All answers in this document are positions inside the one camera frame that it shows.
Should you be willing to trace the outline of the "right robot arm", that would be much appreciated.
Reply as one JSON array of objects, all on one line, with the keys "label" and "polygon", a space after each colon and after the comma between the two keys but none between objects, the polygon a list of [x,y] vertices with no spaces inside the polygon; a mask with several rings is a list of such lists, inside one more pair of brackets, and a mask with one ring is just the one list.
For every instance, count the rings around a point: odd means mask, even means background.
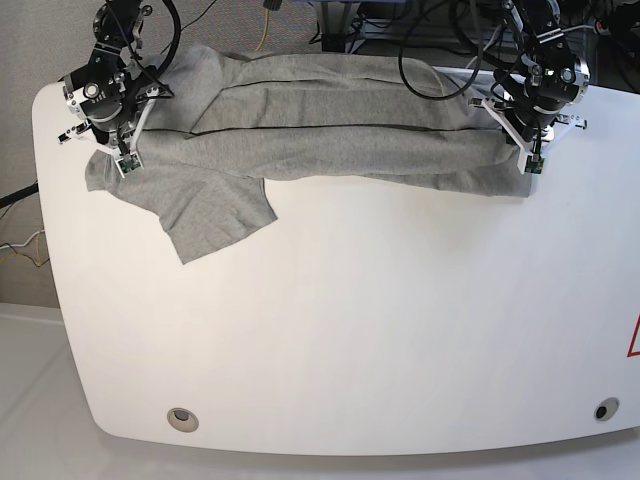
[{"label": "right robot arm", "polygon": [[175,4],[166,1],[164,6],[173,35],[160,65],[145,66],[138,54],[144,20],[153,7],[141,1],[106,1],[92,23],[95,44],[87,64],[63,77],[66,105],[80,123],[57,141],[87,141],[85,134],[91,131],[96,149],[111,157],[120,175],[143,166],[137,142],[144,123],[158,100],[174,97],[161,76],[175,57],[182,25]]}]

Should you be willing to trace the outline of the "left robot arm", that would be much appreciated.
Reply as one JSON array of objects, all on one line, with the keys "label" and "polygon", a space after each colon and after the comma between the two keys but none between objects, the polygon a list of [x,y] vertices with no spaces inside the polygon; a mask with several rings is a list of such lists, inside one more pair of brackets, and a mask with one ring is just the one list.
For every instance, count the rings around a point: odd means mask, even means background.
[{"label": "left robot arm", "polygon": [[580,102],[590,84],[587,62],[574,54],[560,25],[560,7],[556,1],[504,1],[501,22],[512,34],[516,59],[504,62],[491,55],[483,43],[479,9],[470,1],[469,13],[477,40],[472,41],[459,26],[457,1],[449,1],[448,21],[454,36],[475,55],[470,78],[452,93],[428,95],[414,88],[404,71],[404,50],[418,25],[429,15],[422,10],[405,32],[397,57],[404,86],[415,96],[428,101],[447,101],[462,96],[475,82],[481,64],[495,67],[494,83],[488,98],[473,98],[470,105],[482,108],[497,121],[510,141],[519,148],[518,168],[523,173],[541,172],[545,154],[557,141],[553,127],[584,129],[587,123],[562,113],[567,105]]}]

